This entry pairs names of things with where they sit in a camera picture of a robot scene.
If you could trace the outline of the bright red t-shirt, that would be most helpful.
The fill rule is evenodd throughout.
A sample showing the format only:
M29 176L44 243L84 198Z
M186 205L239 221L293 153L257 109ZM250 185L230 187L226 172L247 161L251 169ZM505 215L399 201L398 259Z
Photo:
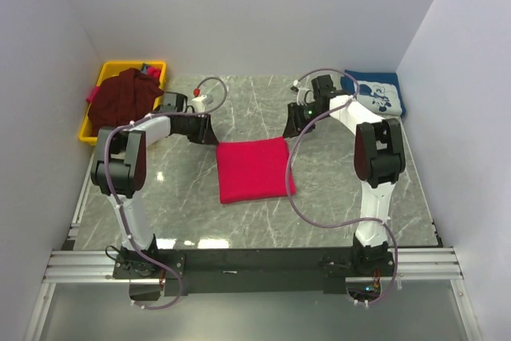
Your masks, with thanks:
M221 142L216 163L221 204L261 200L296 193L291 173L285 183L289 157L282 137L245 142Z

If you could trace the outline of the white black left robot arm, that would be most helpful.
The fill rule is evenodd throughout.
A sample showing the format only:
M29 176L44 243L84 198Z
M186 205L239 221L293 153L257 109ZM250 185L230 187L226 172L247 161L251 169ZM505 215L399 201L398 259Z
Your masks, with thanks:
M141 190L147 176L147 148L173 134L198 145L218 145L212 129L210 95L194 91L189 100L182 93L169 93L169 103L159 105L137 123L123 129L100 129L90 173L113 206L121 228L121 248L116 268L148 279L160 270L156 236L150 228Z

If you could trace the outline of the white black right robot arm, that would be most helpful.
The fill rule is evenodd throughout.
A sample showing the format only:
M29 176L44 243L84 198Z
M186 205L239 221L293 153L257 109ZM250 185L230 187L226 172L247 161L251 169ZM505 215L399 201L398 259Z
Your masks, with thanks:
M340 224L356 224L351 247L350 268L359 276L368 276L385 266L394 265L388 251L392 240L387 221L390 200L400 175L406 168L402 129L398 120L384 119L356 100L356 93L336 89L329 75L311 81L311 88L293 81L296 100L287 105L284 138L301 140L315 123L331 117L342 123L355 137L354 169L361 182L360 218Z

